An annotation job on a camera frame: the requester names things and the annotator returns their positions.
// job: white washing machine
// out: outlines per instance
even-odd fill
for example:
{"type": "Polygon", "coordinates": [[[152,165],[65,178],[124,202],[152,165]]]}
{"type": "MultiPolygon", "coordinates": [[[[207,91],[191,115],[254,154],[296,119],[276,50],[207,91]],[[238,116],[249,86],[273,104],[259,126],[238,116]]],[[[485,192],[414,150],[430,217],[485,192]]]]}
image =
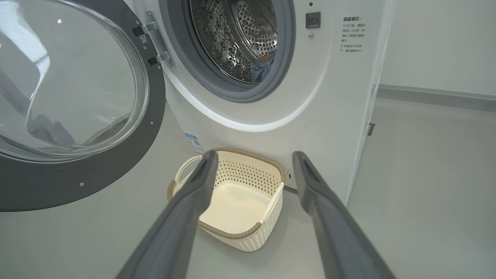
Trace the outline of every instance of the white washing machine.
{"type": "Polygon", "coordinates": [[[1,0],[0,210],[66,204],[134,171],[167,130],[166,100],[197,153],[265,156],[294,188],[291,154],[301,150],[346,202],[393,8],[1,0]]]}

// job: basket rim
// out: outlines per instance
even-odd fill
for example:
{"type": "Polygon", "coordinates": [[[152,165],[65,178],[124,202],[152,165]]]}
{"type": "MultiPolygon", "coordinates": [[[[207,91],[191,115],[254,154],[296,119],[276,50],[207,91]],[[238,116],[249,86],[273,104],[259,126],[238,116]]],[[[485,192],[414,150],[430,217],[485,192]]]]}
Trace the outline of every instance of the basket rim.
{"type": "MultiPolygon", "coordinates": [[[[253,154],[253,153],[250,153],[250,152],[241,151],[241,150],[237,150],[237,149],[232,149],[232,148],[218,147],[218,148],[214,148],[214,149],[212,149],[212,150],[214,150],[214,151],[224,151],[224,152],[236,153],[236,154],[240,154],[240,155],[244,155],[244,156],[252,157],[252,158],[254,158],[254,159],[257,159],[257,160],[260,160],[260,161],[262,161],[262,162],[265,162],[265,163],[267,163],[267,164],[269,164],[269,165],[272,165],[272,166],[273,166],[273,167],[275,167],[275,168],[279,171],[279,173],[281,174],[281,183],[282,183],[283,185],[285,184],[285,178],[286,178],[286,177],[285,177],[285,175],[284,175],[284,171],[283,171],[282,167],[281,167],[278,163],[276,163],[276,162],[274,162],[274,161],[272,161],[272,160],[269,160],[269,159],[267,159],[267,158],[265,158],[265,157],[262,157],[262,156],[260,156],[260,155],[257,155],[257,154],[253,154]]],[[[172,193],[174,192],[174,188],[176,187],[176,185],[177,185],[177,183],[176,183],[176,181],[173,179],[173,180],[170,182],[170,184],[169,184],[169,186],[168,186],[168,188],[167,188],[167,200],[168,200],[168,201],[171,201],[171,200],[172,200],[172,193]]],[[[200,221],[200,220],[198,220],[198,225],[199,225],[200,227],[202,227],[203,229],[205,229],[205,230],[208,230],[208,231],[210,231],[210,232],[212,232],[212,233],[215,233],[215,234],[220,235],[220,236],[222,236],[222,237],[225,237],[225,238],[227,238],[227,239],[242,239],[242,238],[246,238],[246,237],[248,237],[248,236],[250,236],[250,235],[254,234],[254,233],[255,233],[256,231],[258,231],[258,229],[262,226],[262,224],[261,224],[260,222],[257,222],[257,223],[256,223],[253,227],[251,227],[249,230],[244,231],[244,232],[242,232],[242,233],[236,233],[236,234],[234,234],[234,233],[228,233],[228,232],[225,232],[225,231],[223,231],[223,230],[220,230],[220,229],[218,229],[218,228],[216,228],[216,227],[213,227],[213,226],[211,226],[211,225],[209,225],[209,224],[207,224],[207,223],[205,223],[205,222],[203,222],[203,221],[200,221]]]]}

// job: label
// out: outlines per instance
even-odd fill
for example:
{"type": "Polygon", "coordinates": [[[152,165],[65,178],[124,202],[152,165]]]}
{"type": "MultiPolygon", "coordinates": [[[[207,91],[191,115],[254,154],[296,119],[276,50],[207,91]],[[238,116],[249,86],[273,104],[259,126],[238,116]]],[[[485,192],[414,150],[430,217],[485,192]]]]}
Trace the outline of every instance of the label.
{"type": "Polygon", "coordinates": [[[200,142],[198,141],[198,139],[195,136],[190,135],[190,134],[185,134],[185,135],[188,138],[189,142],[191,142],[191,145],[193,145],[194,152],[196,152],[200,155],[205,153],[203,151],[203,148],[201,148],[200,142]]]}
{"type": "Polygon", "coordinates": [[[343,17],[343,33],[341,35],[340,52],[360,53],[364,41],[366,24],[359,16],[343,17]]]}
{"type": "Polygon", "coordinates": [[[139,36],[139,38],[141,39],[143,46],[148,45],[148,39],[146,38],[146,35],[141,35],[139,36]]]}

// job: floor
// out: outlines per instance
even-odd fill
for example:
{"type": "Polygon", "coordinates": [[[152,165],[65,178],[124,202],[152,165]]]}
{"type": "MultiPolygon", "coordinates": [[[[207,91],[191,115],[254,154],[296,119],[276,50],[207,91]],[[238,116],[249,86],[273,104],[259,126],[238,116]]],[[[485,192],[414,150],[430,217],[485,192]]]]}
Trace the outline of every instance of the floor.
{"type": "MultiPolygon", "coordinates": [[[[378,99],[372,122],[348,209],[392,271],[401,279],[496,278],[496,114],[378,99]]],[[[164,125],[133,172],[99,193],[0,213],[0,278],[114,278],[166,205],[175,170],[194,156],[169,107],[164,125]]],[[[187,278],[253,277],[323,278],[311,219],[293,193],[284,192],[258,251],[197,230],[187,278]]]]}

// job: stainless steel drum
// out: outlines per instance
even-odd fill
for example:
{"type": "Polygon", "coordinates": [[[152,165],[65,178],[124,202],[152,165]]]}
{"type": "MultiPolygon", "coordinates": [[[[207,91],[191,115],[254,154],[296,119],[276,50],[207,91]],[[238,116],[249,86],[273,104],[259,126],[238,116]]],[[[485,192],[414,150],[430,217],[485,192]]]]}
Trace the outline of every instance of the stainless steel drum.
{"type": "Polygon", "coordinates": [[[277,48],[271,0],[189,0],[204,52],[227,76],[255,83],[251,64],[277,48]]]}

